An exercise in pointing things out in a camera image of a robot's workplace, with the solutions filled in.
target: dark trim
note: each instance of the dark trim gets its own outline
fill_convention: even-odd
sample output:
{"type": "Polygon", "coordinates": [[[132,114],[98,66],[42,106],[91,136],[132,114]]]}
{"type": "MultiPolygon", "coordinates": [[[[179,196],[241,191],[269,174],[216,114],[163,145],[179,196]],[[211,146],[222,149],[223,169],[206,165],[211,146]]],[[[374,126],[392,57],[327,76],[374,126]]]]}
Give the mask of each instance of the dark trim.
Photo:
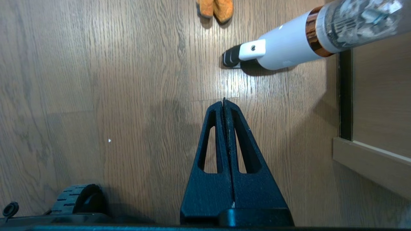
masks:
{"type": "Polygon", "coordinates": [[[339,136],[353,140],[353,52],[339,54],[339,136]]]}

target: black wheel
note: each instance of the black wheel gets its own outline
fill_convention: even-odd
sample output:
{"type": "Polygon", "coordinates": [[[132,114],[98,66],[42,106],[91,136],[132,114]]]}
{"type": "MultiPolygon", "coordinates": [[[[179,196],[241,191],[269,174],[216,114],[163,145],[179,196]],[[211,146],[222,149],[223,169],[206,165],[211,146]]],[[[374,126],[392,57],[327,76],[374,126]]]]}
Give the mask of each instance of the black wheel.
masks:
{"type": "Polygon", "coordinates": [[[107,201],[98,185],[72,185],[57,198],[50,214],[108,214],[107,201]]]}

